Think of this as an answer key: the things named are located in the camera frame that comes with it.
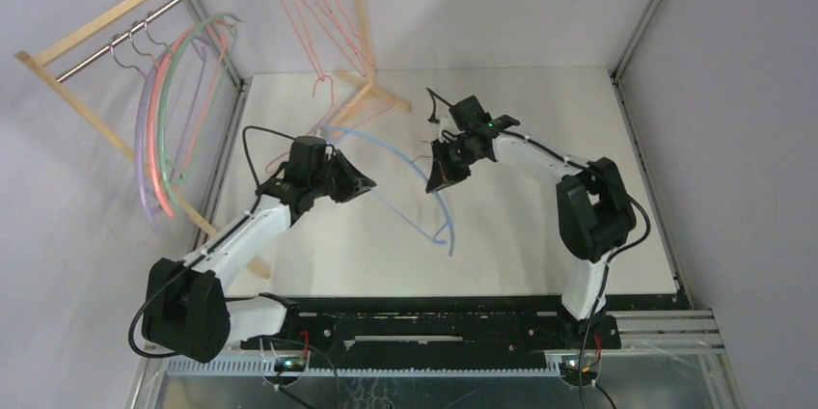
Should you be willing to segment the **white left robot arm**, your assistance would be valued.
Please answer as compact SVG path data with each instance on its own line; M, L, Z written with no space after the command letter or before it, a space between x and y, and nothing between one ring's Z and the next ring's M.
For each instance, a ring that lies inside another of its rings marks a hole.
M292 140L287 161L258 184L251 206L202 247L179 260L158 260L146 300L128 329L132 350L145 358L183 356L206 364L224 349L257 337L288 348L301 336L291 301L271 293L229 297L249 262L329 198L350 202L374 189L335 146L316 136Z

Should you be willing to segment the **purple plastic hanger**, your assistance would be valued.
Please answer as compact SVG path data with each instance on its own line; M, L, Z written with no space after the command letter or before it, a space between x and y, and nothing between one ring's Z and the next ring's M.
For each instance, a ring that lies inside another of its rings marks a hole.
M138 195L143 212L148 219L151 228L156 232L159 230L157 214L163 212L166 214L166 216L172 218L175 216L174 208L179 206L181 203L181 196L178 193L178 190L177 196L172 200L166 198L163 193L154 192L154 181L150 178L150 170L144 162L144 159L147 158L149 154L142 150L145 140L145 119L148 117L148 104L151 100L150 90L154 86L154 77L158 63L160 62L163 54L169 48L170 45L165 45L164 50L158 56L153 56L151 54L147 55L151 61L150 70L148 72L141 70L135 65L132 66L132 68L135 69L144 80L135 122L135 177L137 179ZM178 103L176 104L177 107L181 94L177 94L176 98L178 99Z

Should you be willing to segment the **green plastic hanger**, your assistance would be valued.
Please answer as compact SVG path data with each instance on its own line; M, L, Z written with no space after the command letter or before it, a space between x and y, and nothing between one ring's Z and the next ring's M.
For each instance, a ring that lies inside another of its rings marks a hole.
M243 19L233 13L208 17L181 33L160 59L154 86L150 90L151 100L142 146L142 150L149 154L144 162L154 181L155 193L163 193L172 200L177 196L178 188L187 180L189 168L198 153L199 136L225 81L224 64L232 59L240 34L238 26L242 22ZM169 153L168 123L178 103L178 99L173 97L173 90L177 88L177 72L189 55L198 61L198 78L190 91L192 98L178 135L177 147L173 153Z

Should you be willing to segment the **pink curved plastic hanger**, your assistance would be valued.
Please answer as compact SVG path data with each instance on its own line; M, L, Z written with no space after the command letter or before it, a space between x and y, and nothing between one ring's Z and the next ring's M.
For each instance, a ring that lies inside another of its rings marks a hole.
M232 14L217 14L185 30L152 61L145 76L134 134L135 175L143 210L157 227L157 215L176 216L179 187L197 156L199 137L216 95L226 78L224 64L232 57L238 36ZM169 122L183 93L175 78L186 59L194 62L197 79L181 132L174 147L167 145Z

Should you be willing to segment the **blue plastic hanger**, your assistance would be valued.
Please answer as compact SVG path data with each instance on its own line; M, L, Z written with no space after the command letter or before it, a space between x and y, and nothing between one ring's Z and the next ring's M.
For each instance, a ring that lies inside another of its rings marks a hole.
M330 133L339 133L340 137L338 139L330 140L330 143L332 145L340 143L343 139L345 139L348 136L352 136L357 139L361 139L371 144L374 144L380 149L386 150L393 156L397 157L409 169L411 169L421 179L423 183L428 183L429 176L416 164L415 160L410 159L397 147L395 147L389 142L386 142L385 140L382 140L374 135L363 132L360 129L348 126L323 124L319 125L317 127L317 130L325 138L328 138ZM375 196L383 205L389 208L404 223L408 224L416 232L421 234L426 240L428 240L430 243L434 245L446 246L448 248L448 256L450 258L454 256L456 246L456 230L454 226L454 221L451 216L448 205L445 203L444 199L440 196L438 192L433 192L432 197L435 199L438 209L443 216L444 222L441 224L441 226L435 233L425 231L419 224L417 224L415 221L409 218L403 211L401 211L395 204L393 204L392 201L384 197L381 192L376 191Z

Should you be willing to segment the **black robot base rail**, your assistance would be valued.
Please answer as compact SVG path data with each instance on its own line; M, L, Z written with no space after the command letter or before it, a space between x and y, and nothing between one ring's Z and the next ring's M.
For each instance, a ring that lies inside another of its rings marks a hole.
M320 368L491 371L544 368L544 353L618 350L626 316L685 311L677 294L614 294L591 326L555 294L452 297L295 297L281 332L254 334L241 351L308 350Z

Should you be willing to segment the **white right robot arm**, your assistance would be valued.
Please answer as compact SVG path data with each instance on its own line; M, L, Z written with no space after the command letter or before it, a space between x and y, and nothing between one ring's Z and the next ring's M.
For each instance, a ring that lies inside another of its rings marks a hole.
M492 117L473 95L456 103L429 95L434 106L444 105L448 112L431 112L427 119L437 127L427 192L464 181L482 159L554 184L559 236L577 261L561 295L567 314L558 320L558 334L568 346L584 346L596 332L593 317L605 305L610 261L637 225L617 165L607 157L582 161L559 153L516 131L519 121L509 115Z

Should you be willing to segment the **pink notched hanger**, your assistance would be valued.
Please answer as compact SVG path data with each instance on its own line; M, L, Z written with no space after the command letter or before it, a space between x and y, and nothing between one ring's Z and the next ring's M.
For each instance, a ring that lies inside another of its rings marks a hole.
M382 87L376 77L366 0L277 0L314 73L312 95L328 96L310 128L355 127L411 103Z

